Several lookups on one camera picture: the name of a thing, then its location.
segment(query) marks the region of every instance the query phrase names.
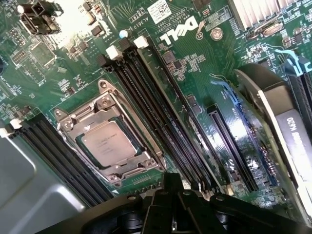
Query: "gray metal panel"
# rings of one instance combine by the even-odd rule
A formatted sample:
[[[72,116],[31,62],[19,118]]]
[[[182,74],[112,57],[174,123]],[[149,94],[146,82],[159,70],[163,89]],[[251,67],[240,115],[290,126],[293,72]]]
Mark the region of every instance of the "gray metal panel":
[[[19,139],[0,139],[0,233],[33,234],[84,210]]]

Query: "dell logo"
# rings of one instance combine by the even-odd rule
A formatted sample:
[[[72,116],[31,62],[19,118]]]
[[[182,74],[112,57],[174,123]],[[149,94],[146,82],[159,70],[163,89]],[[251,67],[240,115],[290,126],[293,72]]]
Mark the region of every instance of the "dell logo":
[[[187,31],[192,31],[194,29],[198,28],[198,23],[195,19],[194,16],[189,17],[186,21],[185,24],[178,24],[176,29],[171,29],[169,32],[166,34],[162,35],[160,37],[161,40],[166,41],[168,45],[171,44],[170,36],[176,41],[179,39],[179,37],[185,36]]]

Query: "blue plastic clip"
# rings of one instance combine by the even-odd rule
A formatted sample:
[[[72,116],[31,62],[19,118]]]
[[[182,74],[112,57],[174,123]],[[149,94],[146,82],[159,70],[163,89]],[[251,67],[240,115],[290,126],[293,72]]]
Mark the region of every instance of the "blue plastic clip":
[[[299,77],[303,73],[312,71],[311,62],[302,56],[297,56],[292,50],[278,50],[275,52],[280,54],[287,54],[287,61],[282,64],[283,71],[290,76]]]
[[[215,85],[222,85],[223,88],[225,89],[225,92],[229,95],[231,101],[233,102],[234,105],[238,105],[240,101],[236,97],[236,95],[233,92],[233,89],[230,87],[230,85],[225,82],[225,81],[210,81],[211,84]]]

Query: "white label sticker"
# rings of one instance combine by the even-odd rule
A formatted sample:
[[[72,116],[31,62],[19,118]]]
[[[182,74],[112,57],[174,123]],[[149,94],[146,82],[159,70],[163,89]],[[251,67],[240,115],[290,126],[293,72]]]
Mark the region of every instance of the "white label sticker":
[[[166,0],[158,0],[147,8],[155,24],[158,24],[172,14]]]

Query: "cpu socket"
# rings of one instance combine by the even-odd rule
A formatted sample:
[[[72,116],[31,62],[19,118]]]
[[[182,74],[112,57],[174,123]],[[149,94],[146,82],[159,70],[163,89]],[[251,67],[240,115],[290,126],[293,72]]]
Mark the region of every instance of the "cpu socket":
[[[115,187],[150,169],[165,170],[159,146],[125,96],[106,80],[98,88],[100,95],[75,111],[54,110],[65,143]]]

